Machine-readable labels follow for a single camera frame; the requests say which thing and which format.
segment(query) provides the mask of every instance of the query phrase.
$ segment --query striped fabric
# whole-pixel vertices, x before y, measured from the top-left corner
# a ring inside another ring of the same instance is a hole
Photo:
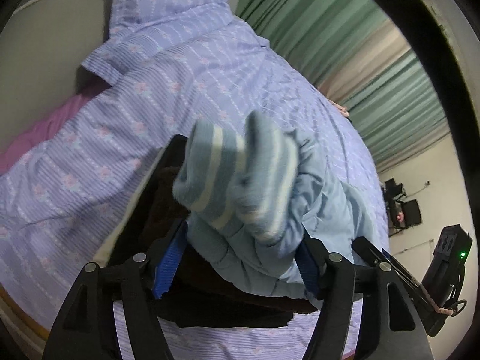
[[[294,260],[304,232],[359,263],[351,241],[364,236],[381,248],[375,224],[362,194],[326,168],[311,134],[284,133],[260,111],[245,126],[245,142],[205,119],[193,127],[173,185],[191,211],[189,243],[240,290],[307,298],[320,309]]]
[[[155,10],[152,2],[148,6]],[[246,116],[261,109],[284,131],[298,127],[312,134],[325,166],[362,192],[382,246],[388,248],[375,166],[349,121],[248,24],[234,18],[209,30],[211,21],[202,16],[205,27],[191,39],[188,31],[198,25],[198,17],[194,11],[190,15],[185,27],[175,17],[156,25],[165,33],[171,25],[178,34],[170,46],[131,68],[53,139],[0,176],[0,282],[47,329],[82,266],[122,220],[159,149],[174,134],[188,135],[200,116],[241,133]],[[121,319],[121,311],[116,312]],[[355,347],[360,313],[357,304],[346,352]],[[297,360],[315,323],[315,316],[296,315],[282,329],[162,325],[176,360]],[[124,327],[118,336],[124,359],[132,359]]]
[[[244,292],[304,298],[293,261],[302,233],[285,235],[299,149],[259,111],[247,117],[245,140],[205,119],[196,122],[173,186],[174,197],[192,211],[189,243]]]

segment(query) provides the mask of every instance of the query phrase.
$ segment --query floral pattern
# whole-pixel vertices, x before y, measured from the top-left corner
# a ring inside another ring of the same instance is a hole
[[[65,175],[61,178],[63,188],[70,192],[80,191],[80,183],[74,175]]]

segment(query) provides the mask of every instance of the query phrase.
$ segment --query purple bedsheet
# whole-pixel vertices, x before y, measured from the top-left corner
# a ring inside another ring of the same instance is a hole
[[[197,23],[198,15],[191,20]],[[155,26],[167,33],[167,25],[175,23]],[[0,177],[0,282],[46,328],[82,266],[121,220],[159,149],[172,135],[187,135],[200,116],[242,133],[246,115],[257,108],[284,129],[314,132],[327,166],[364,194],[388,248],[378,176],[351,123],[245,22],[209,29],[205,19],[201,35],[186,42],[181,34],[188,26],[174,30],[179,37],[170,47],[118,78]],[[346,353],[355,347],[359,310],[356,304]],[[124,358],[131,359],[120,305],[116,316]],[[296,315],[278,329],[162,325],[175,359],[295,360],[316,317]]]

